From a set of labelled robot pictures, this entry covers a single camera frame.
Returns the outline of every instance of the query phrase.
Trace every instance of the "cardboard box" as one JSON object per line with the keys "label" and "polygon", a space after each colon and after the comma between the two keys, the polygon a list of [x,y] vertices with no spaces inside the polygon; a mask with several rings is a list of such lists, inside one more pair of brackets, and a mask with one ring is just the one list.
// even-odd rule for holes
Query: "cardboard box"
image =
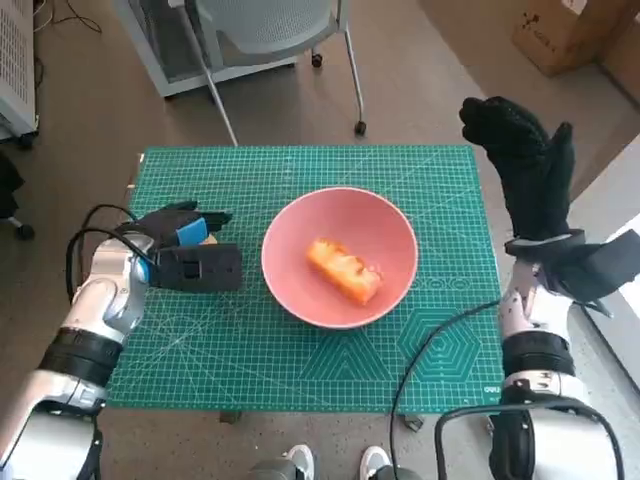
{"label": "cardboard box", "polygon": [[546,75],[594,61],[638,0],[527,0],[513,32],[516,46]]}
{"label": "cardboard box", "polygon": [[602,64],[622,88],[640,102],[640,15],[607,50]]}

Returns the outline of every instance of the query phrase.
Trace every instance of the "chair leg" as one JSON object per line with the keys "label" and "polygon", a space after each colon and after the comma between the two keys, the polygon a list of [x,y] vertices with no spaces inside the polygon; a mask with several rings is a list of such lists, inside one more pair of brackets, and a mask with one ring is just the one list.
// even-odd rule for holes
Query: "chair leg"
{"label": "chair leg", "polygon": [[351,43],[351,33],[349,26],[344,30],[344,39],[347,43],[347,54],[349,55],[349,63],[351,64],[351,75],[353,76],[353,85],[356,88],[356,97],[358,99],[358,123],[356,123],[356,135],[364,135],[367,124],[364,122],[364,100],[362,98],[362,89],[360,87],[360,78],[358,77],[358,67],[353,53],[353,44]]}
{"label": "chair leg", "polygon": [[236,134],[231,127],[231,122],[229,121],[229,116],[227,115],[227,111],[224,109],[224,104],[222,103],[222,99],[220,98],[220,94],[218,93],[218,89],[216,88],[216,84],[213,81],[213,76],[211,75],[211,71],[209,67],[207,67],[207,63],[204,59],[204,52],[200,47],[200,42],[198,41],[198,37],[196,33],[193,31],[193,25],[191,24],[191,19],[187,14],[185,7],[178,7],[178,11],[180,13],[180,17],[182,18],[182,24],[186,31],[187,37],[189,39],[189,43],[191,44],[191,48],[193,49],[193,53],[198,59],[198,63],[200,64],[200,68],[204,73],[205,78],[207,79],[207,84],[209,86],[209,91],[213,96],[214,101],[216,102],[216,106],[218,107],[218,111],[224,120],[224,124],[227,127],[227,131],[229,132],[229,136],[231,137],[231,141],[234,146],[238,146],[238,140],[236,139]]}
{"label": "chair leg", "polygon": [[36,236],[36,232],[31,225],[26,225],[16,217],[8,217],[7,220],[16,229],[16,237],[19,240],[32,240]]}
{"label": "chair leg", "polygon": [[13,225],[16,228],[20,228],[21,226],[24,225],[24,223],[22,223],[20,220],[18,220],[16,217],[9,217],[6,219],[7,222],[9,222],[11,225]]}

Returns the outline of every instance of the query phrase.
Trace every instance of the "person's foot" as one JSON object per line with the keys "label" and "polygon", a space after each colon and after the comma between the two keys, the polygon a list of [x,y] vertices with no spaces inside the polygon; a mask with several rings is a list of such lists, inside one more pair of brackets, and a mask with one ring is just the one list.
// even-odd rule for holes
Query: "person's foot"
{"label": "person's foot", "polygon": [[369,447],[360,461],[360,479],[369,480],[382,467],[391,465],[389,455],[380,447]]}
{"label": "person's foot", "polygon": [[304,480],[313,480],[315,466],[313,463],[313,453],[306,445],[296,445],[284,455],[291,460],[296,468],[304,474]]}

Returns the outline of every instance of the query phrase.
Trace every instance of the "chair wheel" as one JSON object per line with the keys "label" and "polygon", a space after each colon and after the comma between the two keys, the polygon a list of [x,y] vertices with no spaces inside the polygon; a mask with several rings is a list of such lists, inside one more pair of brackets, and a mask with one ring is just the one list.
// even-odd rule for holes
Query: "chair wheel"
{"label": "chair wheel", "polygon": [[313,68],[322,67],[322,54],[314,53],[311,55],[311,65],[313,65]]}
{"label": "chair wheel", "polygon": [[353,130],[354,132],[356,132],[356,135],[358,135],[359,137],[363,137],[365,132],[367,131],[367,124],[363,121],[359,121],[358,123],[356,123],[356,127]]}
{"label": "chair wheel", "polygon": [[36,231],[31,225],[22,225],[16,228],[16,238],[18,240],[33,240],[36,236]]}

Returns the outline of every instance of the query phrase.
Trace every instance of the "orange food piece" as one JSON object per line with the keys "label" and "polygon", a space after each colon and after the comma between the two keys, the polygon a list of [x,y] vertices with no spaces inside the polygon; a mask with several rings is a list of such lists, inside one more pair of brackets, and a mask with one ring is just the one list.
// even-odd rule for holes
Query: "orange food piece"
{"label": "orange food piece", "polygon": [[307,259],[327,280],[360,305],[366,305],[382,285],[378,272],[367,268],[362,259],[350,255],[337,242],[315,240],[307,250]]}

